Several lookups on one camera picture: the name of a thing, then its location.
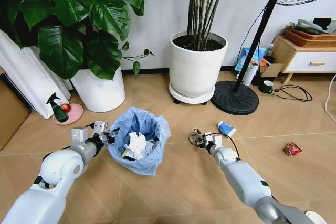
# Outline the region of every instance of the white wall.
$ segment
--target white wall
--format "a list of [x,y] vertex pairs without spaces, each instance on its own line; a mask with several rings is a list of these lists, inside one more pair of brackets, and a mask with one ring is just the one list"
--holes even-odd
[[[228,49],[223,66],[236,64],[240,44],[255,18],[268,0],[220,0],[212,32],[228,40]],[[155,57],[141,60],[142,68],[167,68],[169,66],[169,38],[173,33],[186,30],[188,0],[145,0],[144,17],[132,17],[128,41],[130,50],[125,56],[138,55],[149,48]],[[336,18],[336,0],[317,0],[298,6],[276,5],[261,38],[261,46],[272,42],[274,36],[289,21],[298,18],[313,20],[314,17]],[[258,27],[251,30],[244,46],[250,46]],[[122,69],[132,69],[129,61],[123,60]]]

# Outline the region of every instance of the wicker basket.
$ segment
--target wicker basket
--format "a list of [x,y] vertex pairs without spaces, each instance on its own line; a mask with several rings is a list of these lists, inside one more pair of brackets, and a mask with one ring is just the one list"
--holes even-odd
[[311,40],[301,37],[285,28],[285,38],[299,47],[336,47],[336,40]]
[[310,39],[310,40],[332,40],[332,41],[336,41],[336,34],[318,34],[318,35],[311,35],[311,34],[307,34],[304,31],[299,31],[296,30],[294,28],[292,28],[291,26],[286,26],[286,28],[288,30],[290,30],[291,32],[300,35],[301,37],[305,38],[305,39]]

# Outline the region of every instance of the wooden floor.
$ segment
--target wooden floor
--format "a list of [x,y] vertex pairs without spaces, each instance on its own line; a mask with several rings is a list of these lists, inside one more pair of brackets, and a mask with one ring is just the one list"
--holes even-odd
[[[233,80],[233,74],[221,72],[218,79]],[[73,125],[55,125],[33,112],[0,151],[0,219],[30,187],[42,157],[70,144],[72,127],[95,120],[112,123],[136,106],[163,115],[170,125],[172,137],[157,175],[140,176],[122,168],[103,149],[71,189],[61,223],[261,223],[236,197],[213,158],[188,143],[193,128],[214,132],[220,120],[237,129],[234,140],[241,158],[253,165],[280,202],[316,211],[327,223],[336,223],[336,124],[323,110],[330,80],[331,76],[292,78],[291,84],[312,94],[311,102],[256,90],[259,108],[247,116],[229,115],[210,102],[176,105],[168,91],[169,77],[163,74],[124,76],[126,100],[119,108],[106,113],[85,110]],[[81,103],[76,95],[71,101]],[[336,114],[336,87],[329,108]],[[300,155],[283,153],[291,141],[303,149]],[[228,141],[225,145],[232,147]]]

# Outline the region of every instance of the red can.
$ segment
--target red can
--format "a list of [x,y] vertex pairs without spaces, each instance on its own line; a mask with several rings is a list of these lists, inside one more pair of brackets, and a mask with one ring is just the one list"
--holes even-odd
[[286,153],[287,156],[295,156],[302,152],[302,150],[294,142],[286,144],[283,151]]

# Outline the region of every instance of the trash bin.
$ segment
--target trash bin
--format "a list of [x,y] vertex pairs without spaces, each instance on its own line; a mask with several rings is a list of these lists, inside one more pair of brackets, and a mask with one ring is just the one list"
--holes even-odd
[[[155,175],[163,158],[164,144],[171,136],[168,122],[163,116],[156,116],[146,110],[130,107],[123,112],[111,125],[111,130],[119,128],[114,144],[108,149],[115,161],[140,175]],[[155,148],[144,158],[139,160],[124,159],[121,154],[125,150],[124,144],[130,143],[130,132],[141,132],[148,140],[155,141]]]

